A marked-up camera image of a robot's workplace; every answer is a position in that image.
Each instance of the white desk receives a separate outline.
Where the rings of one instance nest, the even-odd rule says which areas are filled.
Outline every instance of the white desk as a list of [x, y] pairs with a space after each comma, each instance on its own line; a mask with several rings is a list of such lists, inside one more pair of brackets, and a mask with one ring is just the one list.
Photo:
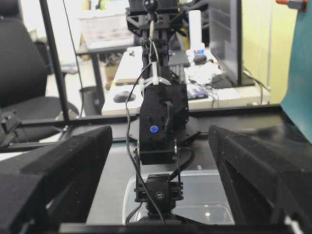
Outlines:
[[[119, 68], [117, 70], [114, 83], [118, 85], [113, 85], [108, 96], [106, 97], [105, 104], [102, 109], [102, 114], [104, 116], [125, 116], [125, 104], [115, 103], [114, 96], [123, 91], [131, 91], [132, 83], [140, 75], [142, 69], [141, 54], [142, 49], [140, 47], [134, 48], [135, 56], [129, 54], [129, 49], [124, 53], [122, 60], [120, 62]], [[213, 56], [207, 53], [208, 59], [213, 58]], [[203, 76], [208, 79], [207, 76], [218, 73], [216, 69], [217, 65], [207, 63], [204, 68]], [[194, 73], [194, 68], [190, 67], [186, 70], [187, 75], [192, 75]], [[246, 106], [258, 103], [261, 100], [261, 88], [258, 85], [246, 86], [238, 88], [220, 89], [216, 93], [219, 96], [219, 101], [214, 101], [212, 97], [199, 100], [189, 101], [190, 110], [201, 110], [201, 109], [212, 109], [214, 108], [227, 108], [236, 106]], [[139, 114], [140, 107], [143, 102], [143, 98], [140, 93], [140, 88], [137, 86], [134, 90], [136, 99], [128, 103], [129, 111], [131, 115]], [[267, 90], [263, 90], [263, 102], [270, 102], [271, 94]]]

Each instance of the wire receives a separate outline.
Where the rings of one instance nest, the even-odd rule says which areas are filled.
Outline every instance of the wire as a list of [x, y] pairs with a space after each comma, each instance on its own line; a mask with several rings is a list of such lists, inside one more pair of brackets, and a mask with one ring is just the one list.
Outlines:
[[253, 81], [255, 81], [261, 87], [260, 105], [262, 105], [262, 103], [263, 103], [263, 96], [264, 96], [263, 95], [263, 89], [267, 90], [268, 92], [269, 92], [269, 89], [261, 81], [259, 81], [256, 78], [254, 78], [252, 73], [246, 67], [244, 67], [244, 70], [245, 70], [246, 77], [249, 78], [249, 79], [252, 79]]
[[188, 150], [188, 151], [190, 151], [191, 152], [191, 156], [185, 163], [183, 163], [181, 165], [180, 168], [177, 168], [174, 172], [172, 172], [172, 174], [169, 177], [169, 180], [173, 180], [174, 178], [176, 178], [178, 176], [179, 172], [182, 172], [186, 168], [188, 168], [191, 165], [191, 163], [194, 161], [194, 159], [195, 159], [194, 150], [192, 150], [190, 147], [183, 147], [183, 148], [181, 148], [181, 150]]
[[131, 120], [130, 120], [130, 112], [129, 112], [129, 109], [128, 109], [128, 102], [129, 102], [130, 97], [131, 97], [131, 95], [132, 95], [132, 93], [133, 93], [133, 91], [134, 91], [136, 85], [138, 84], [138, 81], [140, 80], [141, 76], [143, 75], [143, 73], [144, 73], [151, 65], [152, 65], [152, 64], [149, 63], [148, 65], [146, 65], [146, 66], [143, 68], [143, 70], [142, 70], [140, 76], [136, 79], [136, 82], [135, 82], [135, 84], [133, 85], [133, 88], [132, 88], [132, 90], [131, 90], [131, 92], [130, 92], [130, 94], [129, 94], [127, 100], [126, 100], [126, 113], [127, 113], [127, 120], [128, 120], [127, 135], [126, 135], [126, 143], [127, 143], [128, 155], [129, 155], [129, 158], [130, 158], [130, 160], [131, 160], [131, 162], [132, 162], [132, 164], [133, 164], [133, 167], [135, 168], [136, 175], [137, 175], [138, 179], [140, 180], [140, 182], [141, 182], [141, 184], [142, 184], [142, 187], [143, 187], [143, 189], [144, 189], [146, 195], [148, 196], [149, 200], [151, 201], [151, 203], [152, 203], [153, 206], [155, 207], [155, 209], [156, 209], [156, 211], [157, 211], [157, 213], [158, 213], [158, 215], [159, 215], [159, 217], [160, 217], [162, 223], [163, 223], [164, 225], [166, 225], [165, 219], [163, 218], [163, 216], [162, 216], [162, 214], [161, 214], [161, 212], [160, 212], [160, 209], [158, 208], [157, 204], [155, 203], [154, 199], [152, 198], [152, 196], [150, 195], [148, 189], [146, 188], [146, 185], [145, 185], [144, 180], [143, 180], [143, 178], [142, 178], [142, 176], [141, 176], [141, 174], [140, 174], [140, 172], [139, 172], [139, 169], [138, 169], [138, 167], [137, 167], [137, 165], [136, 165], [136, 162], [135, 162], [135, 160], [133, 159], [133, 156], [132, 156], [131, 151], [130, 151], [130, 141], [129, 141], [129, 138], [130, 138], [130, 137], [129, 137], [129, 132], [130, 132]]
[[211, 97], [213, 99], [212, 101], [212, 106], [211, 108], [213, 109], [214, 108], [214, 105], [215, 105], [215, 101], [217, 100], [218, 101], [218, 108], [220, 108], [220, 97], [219, 97], [219, 94], [218, 92], [214, 92], [214, 85], [211, 84], [211, 83], [208, 83], [208, 84], [199, 84], [196, 80], [193, 80], [193, 79], [190, 79], [189, 78], [189, 81], [192, 83], [192, 84], [195, 84], [203, 89], [205, 89], [207, 91], [207, 95], [209, 97]]
[[75, 43], [74, 43], [74, 39], [73, 39], [72, 29], [71, 29], [71, 26], [70, 26], [70, 23], [69, 23], [69, 17], [68, 17], [68, 13], [67, 13], [67, 8], [66, 8], [65, 0], [63, 0], [63, 6], [64, 6], [64, 9], [65, 9], [65, 14], [66, 14], [66, 19], [67, 19], [67, 25], [68, 25], [69, 34], [70, 34], [72, 46], [73, 46], [73, 49], [74, 49], [75, 59], [76, 59], [76, 64], [77, 64], [77, 69], [78, 69], [78, 75], [79, 75], [79, 81], [80, 81], [80, 87], [81, 87], [81, 100], [82, 100], [81, 111], [80, 111], [80, 115], [79, 115], [79, 116], [82, 117], [82, 112], [83, 112], [83, 107], [84, 107], [84, 96], [83, 96], [83, 84], [82, 84], [80, 66], [79, 66], [78, 59], [77, 59], [76, 47], [75, 47]]
[[169, 133], [169, 127], [170, 127], [170, 121], [172, 119], [171, 117], [171, 110], [173, 109], [173, 105], [170, 103], [170, 102], [166, 102], [167, 104], [167, 114], [168, 114], [168, 117], [167, 117], [167, 121], [166, 121], [166, 124], [165, 124], [165, 133]]
[[152, 48], [154, 49], [155, 55], [156, 55], [156, 60], [157, 62], [159, 61], [159, 56], [158, 56], [158, 51], [157, 51], [157, 47], [155, 45], [154, 40], [149, 37], [149, 41], [150, 41], [150, 53], [149, 53], [149, 61], [152, 62]]
[[29, 142], [29, 137], [28, 137], [28, 134], [26, 133], [25, 129], [22, 127], [21, 130], [23, 131], [23, 133], [25, 135], [26, 141]]
[[136, 207], [136, 208], [128, 215], [128, 217], [126, 218], [126, 224], [128, 224], [128, 223], [130, 222], [132, 216], [134, 216], [134, 214], [141, 208], [142, 204], [143, 204], [143, 203], [141, 202], [141, 203], [139, 204], [139, 206]]

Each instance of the cable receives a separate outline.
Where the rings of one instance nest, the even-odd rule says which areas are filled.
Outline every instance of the cable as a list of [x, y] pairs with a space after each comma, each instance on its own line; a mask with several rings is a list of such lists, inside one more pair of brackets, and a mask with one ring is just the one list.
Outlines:
[[127, 113], [127, 120], [128, 120], [127, 135], [126, 135], [126, 143], [127, 143], [128, 155], [129, 155], [129, 158], [130, 158], [130, 160], [131, 160], [131, 162], [132, 162], [132, 164], [133, 164], [133, 167], [135, 168], [136, 175], [137, 175], [137, 177], [139, 178], [139, 180], [140, 180], [140, 182], [141, 182], [141, 184], [142, 184], [142, 187], [143, 187], [143, 189], [144, 189], [146, 195], [148, 196], [149, 200], [151, 201], [151, 203], [152, 203], [153, 206], [155, 207], [155, 209], [156, 209], [156, 211], [157, 211], [157, 213], [158, 213], [158, 215], [159, 215], [159, 217], [160, 217], [162, 223], [163, 223], [164, 225], [166, 225], [165, 219], [163, 218], [163, 216], [162, 216], [162, 214], [161, 214], [161, 212], [160, 212], [160, 209], [158, 208], [157, 204], [155, 203], [154, 199], [152, 198], [152, 196], [150, 195], [148, 189], [146, 188], [146, 185], [145, 185], [144, 180], [143, 180], [143, 178], [142, 178], [142, 176], [141, 176], [141, 174], [140, 174], [140, 172], [139, 172], [139, 169], [138, 169], [138, 167], [137, 167], [137, 165], [136, 165], [136, 162], [135, 162], [135, 160], [134, 160], [133, 157], [132, 157], [132, 154], [131, 154], [131, 151], [130, 151], [130, 141], [129, 141], [129, 138], [130, 138], [130, 137], [129, 137], [129, 132], [130, 132], [131, 120], [130, 120], [130, 112], [129, 112], [129, 109], [128, 109], [128, 102], [129, 102], [130, 97], [131, 97], [131, 95], [132, 95], [132, 93], [133, 93], [133, 91], [134, 91], [136, 85], [138, 84], [138, 81], [140, 80], [141, 76], [143, 75], [143, 73], [144, 73], [151, 65], [152, 65], [152, 64], [149, 63], [148, 65], [146, 65], [146, 66], [143, 68], [143, 70], [142, 70], [140, 76], [136, 79], [136, 82], [135, 82], [135, 84], [133, 85], [133, 88], [132, 88], [132, 90], [131, 90], [131, 92], [130, 92], [130, 94], [129, 94], [127, 100], [126, 100], [126, 113]]
[[193, 79], [190, 79], [190, 78], [189, 78], [189, 81], [192, 84], [195, 84], [195, 85], [197, 85], [197, 86], [199, 86], [199, 87], [201, 87], [201, 88], [203, 88], [203, 89], [205, 89], [207, 91], [207, 95], [213, 99], [213, 101], [212, 101], [212, 109], [214, 108], [216, 100], [218, 101], [218, 108], [220, 108], [220, 97], [219, 97], [219, 94], [217, 92], [213, 91], [213, 89], [214, 89], [214, 85], [213, 84], [211, 84], [211, 83], [205, 84], [205, 85], [199, 84], [196, 80], [193, 80]]
[[143, 203], [141, 202], [141, 203], [139, 204], [139, 206], [136, 207], [136, 208], [128, 215], [128, 217], [126, 218], [126, 224], [128, 224], [128, 223], [130, 222], [132, 216], [134, 216], [135, 213], [141, 208], [142, 204], [143, 204]]
[[22, 129], [22, 131], [23, 131], [23, 133], [25, 135], [26, 141], [29, 142], [29, 137], [28, 137], [28, 134], [26, 133], [24, 127], [22, 127], [21, 129]]
[[173, 105], [170, 103], [170, 102], [166, 102], [167, 104], [167, 114], [168, 114], [168, 117], [167, 117], [167, 121], [166, 121], [166, 124], [165, 124], [165, 133], [169, 133], [169, 127], [170, 127], [170, 121], [171, 121], [171, 110], [173, 109]]
[[81, 78], [81, 73], [80, 73], [80, 66], [79, 66], [78, 59], [77, 59], [76, 47], [75, 47], [75, 43], [74, 43], [74, 39], [73, 39], [72, 29], [71, 29], [71, 26], [70, 26], [70, 23], [69, 23], [69, 18], [68, 18], [68, 13], [67, 13], [65, 0], [63, 0], [63, 5], [64, 5], [64, 9], [65, 9], [67, 25], [68, 25], [69, 34], [70, 34], [70, 38], [71, 38], [71, 41], [72, 41], [72, 46], [73, 46], [73, 49], [74, 49], [75, 59], [76, 59], [76, 64], [77, 64], [77, 69], [78, 69], [78, 75], [79, 75], [79, 81], [80, 81], [80, 87], [81, 87], [81, 100], [82, 100], [81, 111], [80, 111], [80, 115], [79, 116], [82, 117], [82, 112], [83, 112], [83, 107], [84, 107], [84, 96], [83, 96], [83, 84], [82, 84], [82, 78]]
[[261, 98], [260, 98], [260, 105], [263, 103], [263, 89], [267, 90], [269, 92], [269, 89], [259, 80], [253, 77], [252, 73], [244, 67], [245, 75], [247, 78], [254, 80], [260, 87], [261, 87]]
[[181, 148], [181, 150], [188, 150], [188, 151], [190, 151], [190, 152], [191, 152], [191, 156], [190, 156], [190, 158], [189, 158], [185, 163], [183, 163], [183, 164], [181, 165], [180, 168], [178, 168], [178, 169], [176, 169], [174, 172], [172, 172], [172, 174], [171, 174], [170, 177], [169, 177], [169, 180], [173, 180], [174, 178], [176, 178], [176, 177], [178, 176], [179, 171], [180, 171], [180, 172], [184, 171], [186, 168], [188, 168], [188, 167], [191, 165], [191, 163], [192, 163], [192, 162], [194, 161], [194, 159], [195, 159], [194, 150], [192, 150], [190, 147], [183, 147], [183, 148]]

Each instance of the black office chair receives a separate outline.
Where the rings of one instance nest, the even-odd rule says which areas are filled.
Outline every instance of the black office chair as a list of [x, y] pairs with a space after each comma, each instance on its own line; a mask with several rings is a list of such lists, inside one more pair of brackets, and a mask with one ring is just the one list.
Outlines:
[[[16, 111], [21, 120], [56, 118], [60, 99], [45, 97], [47, 67], [25, 26], [15, 19], [18, 0], [0, 0], [0, 106], [2, 112]], [[68, 108], [78, 114], [77, 108]], [[18, 141], [38, 141], [58, 131], [53, 127], [18, 130]]]

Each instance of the storage box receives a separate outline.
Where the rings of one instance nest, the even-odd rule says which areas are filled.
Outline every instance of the storage box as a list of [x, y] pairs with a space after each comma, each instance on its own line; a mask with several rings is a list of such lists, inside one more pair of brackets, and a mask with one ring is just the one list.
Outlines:
[[128, 30], [125, 14], [107, 11], [84, 11], [80, 18], [81, 31], [88, 49], [132, 45], [134, 35]]
[[[176, 203], [173, 214], [209, 225], [234, 224], [217, 170], [184, 171], [181, 173], [181, 180], [184, 184], [184, 199]], [[135, 186], [136, 178], [133, 177], [128, 182], [123, 201], [123, 223], [125, 223], [127, 215], [138, 206], [138, 203], [135, 203]], [[145, 205], [142, 205], [132, 217], [131, 222], [139, 221], [145, 216], [147, 216], [147, 210]]]

